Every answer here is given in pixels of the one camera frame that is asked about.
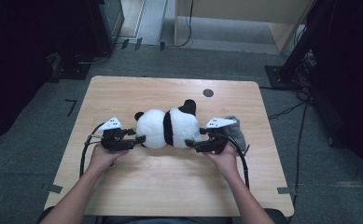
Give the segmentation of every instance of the black stand leg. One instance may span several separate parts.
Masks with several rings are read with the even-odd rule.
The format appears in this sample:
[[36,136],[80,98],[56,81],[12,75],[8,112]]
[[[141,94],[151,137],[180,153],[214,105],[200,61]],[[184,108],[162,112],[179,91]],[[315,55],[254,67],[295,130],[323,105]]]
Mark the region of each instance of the black stand leg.
[[277,90],[298,90],[300,86],[296,84],[292,79],[286,79],[280,77],[280,70],[282,66],[270,66],[265,65],[266,75],[268,76],[271,86]]

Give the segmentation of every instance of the gray carpet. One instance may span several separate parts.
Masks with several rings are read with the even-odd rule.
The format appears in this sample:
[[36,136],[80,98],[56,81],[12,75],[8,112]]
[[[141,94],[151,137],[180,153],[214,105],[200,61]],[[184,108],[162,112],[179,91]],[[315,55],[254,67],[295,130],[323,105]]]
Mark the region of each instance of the gray carpet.
[[[256,81],[269,87],[264,65],[286,56],[201,49],[133,46],[91,67],[86,80],[46,83],[0,137],[0,223],[35,223],[48,197],[77,113],[93,76],[180,77]],[[268,115],[300,100],[294,91],[261,90]],[[68,117],[72,103],[76,108]],[[272,132],[294,192],[303,106],[271,120]],[[85,223],[93,223],[87,218]],[[300,183],[292,223],[363,223],[363,161],[347,148],[328,146],[325,125],[308,105],[300,142]]]

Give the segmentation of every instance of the hand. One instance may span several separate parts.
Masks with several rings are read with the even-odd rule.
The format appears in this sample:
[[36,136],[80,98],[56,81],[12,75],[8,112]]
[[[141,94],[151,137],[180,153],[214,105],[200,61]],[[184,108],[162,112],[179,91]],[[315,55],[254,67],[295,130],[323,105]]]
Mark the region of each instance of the hand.
[[225,146],[224,150],[219,155],[216,155],[213,152],[205,152],[203,154],[216,165],[216,168],[226,180],[235,175],[239,176],[236,163],[236,150],[230,143]]
[[102,144],[98,143],[94,146],[91,153],[91,163],[87,169],[97,175],[103,175],[111,164],[119,157],[127,154],[129,150],[111,152],[105,149]]

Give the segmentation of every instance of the black cable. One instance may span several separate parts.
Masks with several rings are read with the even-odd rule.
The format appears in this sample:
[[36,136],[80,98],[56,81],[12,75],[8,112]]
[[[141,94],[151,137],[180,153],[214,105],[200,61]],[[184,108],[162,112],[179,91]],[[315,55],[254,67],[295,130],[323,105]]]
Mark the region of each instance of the black cable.
[[298,42],[300,42],[300,35],[304,34],[306,31],[306,26],[303,27],[303,29],[300,31],[300,33],[297,36],[297,32],[294,33],[294,48],[297,45]]
[[192,38],[192,11],[193,11],[193,0],[190,3],[190,11],[189,11],[189,23],[187,23],[187,27],[189,28],[189,35],[187,40],[184,42],[184,44],[182,45],[176,45],[176,46],[172,46],[172,47],[176,47],[176,48],[181,48],[187,45],[187,43],[190,41],[190,39]]
[[280,117],[281,115],[284,115],[284,114],[288,114],[289,112],[291,112],[293,109],[297,108],[298,106],[300,105],[303,105],[305,102],[301,102],[300,104],[297,104],[297,105],[294,105],[286,110],[283,110],[282,112],[278,113],[278,114],[274,114],[274,115],[270,115],[268,117],[268,119],[277,119],[278,117]]
[[[94,128],[93,132],[91,132],[91,134],[95,134],[97,129],[100,128],[100,126],[102,126],[104,123],[101,123],[99,125],[97,125],[96,128]],[[85,142],[85,146],[83,147],[82,150],[82,157],[81,157],[81,164],[79,166],[79,178],[82,177],[84,171],[85,171],[85,155],[86,155],[86,151],[88,150],[88,146],[91,144],[91,135],[88,136],[88,139]]]
[[99,60],[99,61],[96,61],[96,62],[77,62],[77,63],[80,63],[80,64],[97,64],[97,63],[102,63],[103,61],[105,61],[105,59],[107,59],[108,58],[108,56],[109,56],[109,53],[108,52],[106,52],[105,53],[105,56],[104,56],[104,58],[102,59],[102,60]]
[[247,154],[247,151],[249,148],[250,148],[250,145],[247,145],[247,148],[245,149],[245,152],[243,153],[244,156],[245,156],[245,154]]
[[[299,183],[300,183],[300,140],[301,140],[301,136],[302,136],[302,130],[303,130],[303,126],[304,126],[304,120],[305,120],[305,116],[306,116],[306,109],[307,109],[307,105],[309,104],[309,102],[305,102],[305,107],[303,109],[303,116],[302,116],[302,121],[300,124],[300,133],[298,136],[298,144],[297,144],[297,173],[296,173],[296,177],[295,177],[295,195],[292,198],[292,205],[295,208],[295,203],[297,202],[297,197],[298,197],[298,187],[299,187]],[[288,223],[291,222],[293,216],[291,216],[288,220]]]
[[247,188],[250,189],[250,181],[248,179],[248,166],[247,166],[247,162],[245,162],[245,157],[244,157],[242,150],[239,147],[239,144],[237,144],[236,140],[234,140],[234,138],[231,136],[226,136],[226,135],[219,134],[219,133],[214,134],[214,136],[219,136],[221,138],[225,138],[236,147],[235,148],[236,152],[237,152],[237,154],[239,154],[240,160],[242,161],[242,165],[243,165],[244,182],[245,182],[245,185],[247,186]]

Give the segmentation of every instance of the white fur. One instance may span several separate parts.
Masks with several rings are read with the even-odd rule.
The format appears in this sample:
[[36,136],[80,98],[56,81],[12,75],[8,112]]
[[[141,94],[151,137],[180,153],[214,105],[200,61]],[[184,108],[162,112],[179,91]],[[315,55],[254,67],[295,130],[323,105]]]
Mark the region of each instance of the white fur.
[[138,119],[136,124],[136,135],[146,136],[144,146],[160,148],[166,145],[163,134],[163,119],[165,113],[158,109],[151,109]]
[[170,110],[173,127],[174,147],[187,147],[185,140],[193,140],[193,135],[199,132],[199,122],[195,116],[181,112],[178,108]]

